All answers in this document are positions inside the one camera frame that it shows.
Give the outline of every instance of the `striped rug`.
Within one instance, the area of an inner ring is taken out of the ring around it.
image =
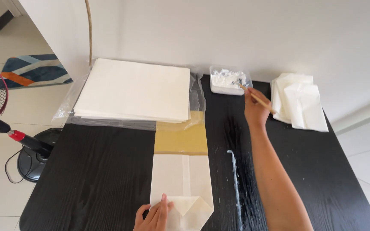
[[[54,54],[9,58],[1,75],[9,89],[72,82],[68,72]]]

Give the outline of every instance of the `wood grain surface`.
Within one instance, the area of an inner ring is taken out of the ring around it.
[[[237,165],[242,230],[267,230],[254,177],[244,97],[214,94],[202,78],[215,211],[204,231],[239,231],[231,154]],[[270,84],[253,82],[270,98]],[[293,129],[271,116],[266,129],[319,230],[370,231],[370,206],[330,124]],[[66,124],[20,219],[22,231],[130,231],[149,202],[155,133]]]

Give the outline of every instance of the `plastic container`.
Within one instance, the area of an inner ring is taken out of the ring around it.
[[[213,93],[226,95],[243,95],[244,90],[235,81],[245,87],[253,87],[249,72],[237,67],[211,66],[209,68],[210,88]]]

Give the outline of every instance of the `paintbrush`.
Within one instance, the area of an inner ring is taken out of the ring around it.
[[[242,85],[241,83],[237,83],[242,89],[244,89],[244,90],[248,90],[248,89],[246,89],[246,87],[244,86],[244,85]],[[262,104],[264,107],[266,107],[266,109],[268,109],[271,113],[272,113],[272,115],[275,115],[275,110],[273,110],[272,109],[272,107],[271,106],[269,106],[269,105],[267,105],[264,101],[262,101],[259,97],[257,97],[256,95],[254,95],[252,92],[251,92],[251,96],[256,100],[256,101],[258,101],[260,104]]]

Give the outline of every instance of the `clear plastic wrap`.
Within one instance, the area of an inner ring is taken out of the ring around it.
[[[55,113],[52,121],[61,121],[62,123],[73,123],[89,126],[111,126],[124,127],[141,130],[167,130],[167,131],[182,131],[195,124],[205,122],[206,103],[203,96],[201,78],[203,72],[198,67],[188,67],[191,69],[189,77],[189,106],[191,109],[191,119],[183,123],[165,123],[144,120],[112,120],[112,119],[87,119],[80,116],[74,116],[73,107],[78,100],[78,97],[85,85],[89,75],[79,79],[73,79],[67,95],[61,103],[59,109]]]

